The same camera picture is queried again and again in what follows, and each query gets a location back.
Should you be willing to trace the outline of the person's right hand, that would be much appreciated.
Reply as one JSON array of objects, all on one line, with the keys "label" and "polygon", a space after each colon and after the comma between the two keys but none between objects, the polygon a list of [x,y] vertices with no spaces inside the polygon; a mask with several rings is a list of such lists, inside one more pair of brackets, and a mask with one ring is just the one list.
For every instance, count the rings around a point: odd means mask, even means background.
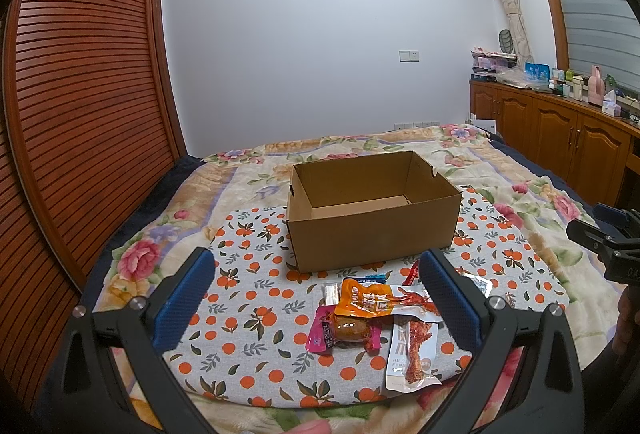
[{"label": "person's right hand", "polygon": [[618,318],[613,339],[613,352],[623,356],[639,324],[639,300],[634,296],[636,287],[627,286],[617,303]]}]

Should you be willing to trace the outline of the person's left hand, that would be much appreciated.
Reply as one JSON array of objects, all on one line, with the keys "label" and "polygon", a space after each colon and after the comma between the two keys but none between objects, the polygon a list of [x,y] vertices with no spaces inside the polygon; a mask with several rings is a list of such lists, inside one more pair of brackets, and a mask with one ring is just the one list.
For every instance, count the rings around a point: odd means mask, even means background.
[{"label": "person's left hand", "polygon": [[330,422],[326,419],[318,419],[297,425],[285,431],[283,434],[331,434]]}]

